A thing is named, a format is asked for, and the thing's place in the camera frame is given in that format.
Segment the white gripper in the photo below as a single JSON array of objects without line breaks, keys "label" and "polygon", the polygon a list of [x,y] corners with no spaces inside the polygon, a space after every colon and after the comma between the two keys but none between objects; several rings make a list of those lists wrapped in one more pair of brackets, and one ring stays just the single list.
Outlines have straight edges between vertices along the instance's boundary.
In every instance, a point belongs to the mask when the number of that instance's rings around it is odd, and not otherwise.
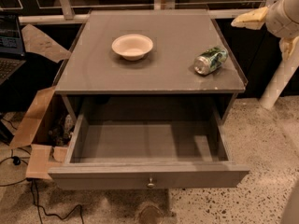
[{"label": "white gripper", "polygon": [[264,23],[271,34],[281,38],[282,60],[287,61],[299,41],[299,0],[279,0],[269,10],[268,7],[254,9],[234,18],[231,25],[260,30]]}]

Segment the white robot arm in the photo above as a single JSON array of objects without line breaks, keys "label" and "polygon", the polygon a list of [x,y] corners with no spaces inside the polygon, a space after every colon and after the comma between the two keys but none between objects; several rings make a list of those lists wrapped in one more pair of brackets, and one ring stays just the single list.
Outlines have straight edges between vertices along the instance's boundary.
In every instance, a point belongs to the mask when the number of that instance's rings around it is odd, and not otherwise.
[{"label": "white robot arm", "polygon": [[271,123],[249,119],[254,131],[243,133],[235,144],[235,156],[250,167],[250,173],[241,183],[232,224],[299,224],[298,142],[272,111],[299,64],[299,0],[278,0],[238,16],[232,25],[249,29],[265,25],[280,39],[282,54],[282,62],[259,100]]}]

